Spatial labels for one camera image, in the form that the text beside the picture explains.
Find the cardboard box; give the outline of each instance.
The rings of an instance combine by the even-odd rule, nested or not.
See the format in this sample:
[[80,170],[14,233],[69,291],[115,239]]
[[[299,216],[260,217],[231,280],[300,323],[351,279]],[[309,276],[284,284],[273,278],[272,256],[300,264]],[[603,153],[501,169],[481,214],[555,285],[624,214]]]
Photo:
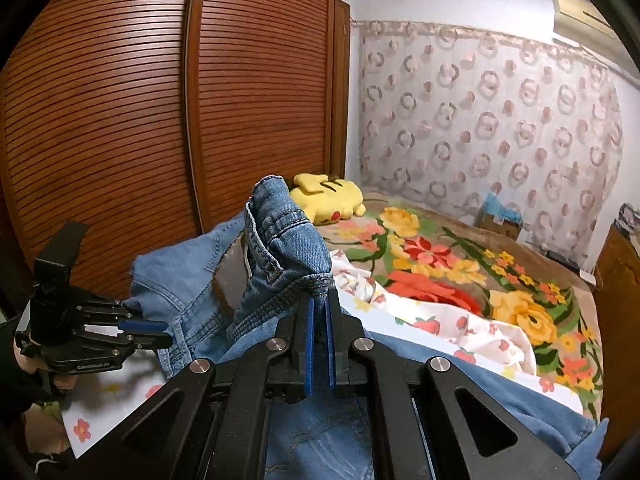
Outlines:
[[504,220],[502,218],[497,219],[494,215],[490,215],[488,213],[480,213],[480,216],[476,221],[476,227],[486,229],[492,233],[504,235],[511,240],[517,240],[520,230],[522,229],[520,225],[514,222]]

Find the louvered door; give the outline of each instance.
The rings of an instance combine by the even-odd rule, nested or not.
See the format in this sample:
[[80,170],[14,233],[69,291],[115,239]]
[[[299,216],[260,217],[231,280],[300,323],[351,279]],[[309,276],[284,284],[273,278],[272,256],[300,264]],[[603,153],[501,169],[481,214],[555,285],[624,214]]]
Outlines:
[[72,281],[240,211],[268,173],[328,168],[335,0],[52,0],[0,75],[0,176],[28,261],[91,226]]

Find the person's hand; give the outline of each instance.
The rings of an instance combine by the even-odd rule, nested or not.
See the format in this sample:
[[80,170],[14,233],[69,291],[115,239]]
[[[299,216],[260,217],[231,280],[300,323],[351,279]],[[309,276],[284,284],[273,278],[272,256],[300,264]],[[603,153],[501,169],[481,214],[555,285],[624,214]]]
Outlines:
[[[15,343],[15,339],[14,339],[14,356],[15,356],[15,362],[18,363],[18,366],[28,374],[34,374],[38,370],[50,371],[49,367],[47,367],[46,363],[42,360],[41,357],[32,358],[32,357],[27,357],[20,354],[20,349],[18,348],[18,345]],[[74,386],[76,386],[77,378],[78,378],[77,376],[59,374],[53,377],[53,384],[59,390],[70,390]]]

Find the air conditioner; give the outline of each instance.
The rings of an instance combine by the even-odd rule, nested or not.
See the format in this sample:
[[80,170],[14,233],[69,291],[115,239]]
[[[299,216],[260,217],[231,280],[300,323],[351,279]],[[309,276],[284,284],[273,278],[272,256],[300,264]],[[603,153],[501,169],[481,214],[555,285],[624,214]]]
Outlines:
[[587,0],[554,0],[554,32],[593,50],[640,78],[638,67],[629,56],[598,9]]

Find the triangular cutout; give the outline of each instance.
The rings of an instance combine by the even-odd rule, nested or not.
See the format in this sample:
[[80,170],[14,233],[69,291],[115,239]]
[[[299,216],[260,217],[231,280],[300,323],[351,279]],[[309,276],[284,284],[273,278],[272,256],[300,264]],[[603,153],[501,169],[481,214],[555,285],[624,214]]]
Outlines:
[[126,434],[124,444],[146,457],[160,456],[180,412],[184,396],[184,392],[175,390]]
[[481,456],[489,457],[517,443],[516,434],[469,390],[456,388],[456,400]]

